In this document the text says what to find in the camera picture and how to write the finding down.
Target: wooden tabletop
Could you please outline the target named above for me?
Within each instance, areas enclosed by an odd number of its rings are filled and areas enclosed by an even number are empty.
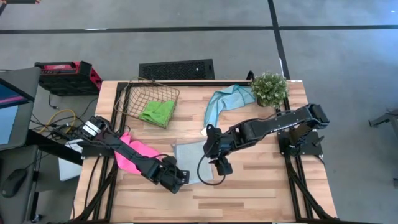
[[[103,82],[96,115],[111,119],[116,94],[116,81]],[[127,117],[131,134],[144,144],[172,155],[171,144],[205,139],[200,131],[206,106],[214,91],[225,86],[185,86],[180,90],[177,107],[167,129]],[[289,82],[289,102],[292,110],[305,106],[307,97],[302,82]],[[231,111],[223,111],[219,127],[228,127],[250,118],[266,118],[275,113],[252,103]],[[83,210],[88,179],[96,158],[85,159],[78,184],[75,210]],[[284,158],[279,153],[275,134],[267,135],[253,147],[228,156],[234,172],[218,186],[184,185],[171,194],[161,185],[154,185],[140,175],[119,170],[114,195],[112,222],[271,222],[294,221],[292,199]],[[328,179],[323,164],[314,156],[302,156],[309,191],[327,213],[336,216]],[[102,161],[95,169],[89,201],[98,189]],[[213,175],[219,177],[214,166]],[[101,204],[104,217],[106,192]],[[302,194],[298,190],[300,210],[305,217]]]

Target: robotic arm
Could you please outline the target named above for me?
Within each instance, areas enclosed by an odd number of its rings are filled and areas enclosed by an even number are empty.
[[[225,133],[221,133],[220,128],[209,124],[206,127],[208,138],[203,150],[206,157],[213,159],[211,163],[216,166],[218,175],[229,175],[233,173],[233,170],[226,156],[232,152],[257,144],[267,134],[296,125],[299,126],[289,131],[290,147],[299,150],[310,131],[323,129],[328,124],[329,120],[321,106],[315,104],[308,104],[272,119],[249,119],[230,127]]]
[[[182,185],[189,182],[189,172],[180,170],[176,166],[177,160],[173,156],[166,156],[160,161],[156,157],[139,154],[122,142],[119,139],[120,134],[114,133],[109,128],[109,121],[100,116],[91,117],[80,128],[79,136],[90,144],[107,147],[120,153],[136,165],[143,177],[154,184],[160,183],[173,194],[177,193]]]

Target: potted plant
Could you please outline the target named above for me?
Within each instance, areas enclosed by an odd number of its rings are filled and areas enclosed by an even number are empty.
[[[254,79],[251,88],[259,106],[279,108],[284,98],[288,97],[286,78],[278,73],[263,73]]]

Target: wire basket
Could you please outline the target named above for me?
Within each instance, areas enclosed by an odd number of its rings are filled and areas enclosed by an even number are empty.
[[[130,117],[166,128],[173,115],[175,106],[177,105],[179,94],[180,90],[178,89],[138,77],[137,80],[131,80],[129,84],[124,87],[114,109]],[[149,102],[158,101],[165,103],[168,100],[174,101],[174,105],[170,113],[166,115],[166,122],[164,124],[140,118],[140,114],[144,111]]]

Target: pink cloth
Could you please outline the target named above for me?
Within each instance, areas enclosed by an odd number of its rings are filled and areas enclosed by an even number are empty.
[[[160,152],[156,151],[155,149],[146,146],[145,144],[141,143],[140,141],[131,141],[131,136],[129,133],[124,133],[121,137],[120,140],[122,142],[126,143],[128,146],[132,147],[135,149],[139,154],[143,156],[148,156],[148,157],[153,157],[156,155],[159,155]],[[125,170],[129,173],[132,174],[141,174],[139,170],[137,170],[137,167],[134,163],[132,163],[130,160],[126,159],[124,156],[120,155],[117,152],[114,152],[114,156],[116,158],[116,161],[118,162],[118,166],[120,169]]]

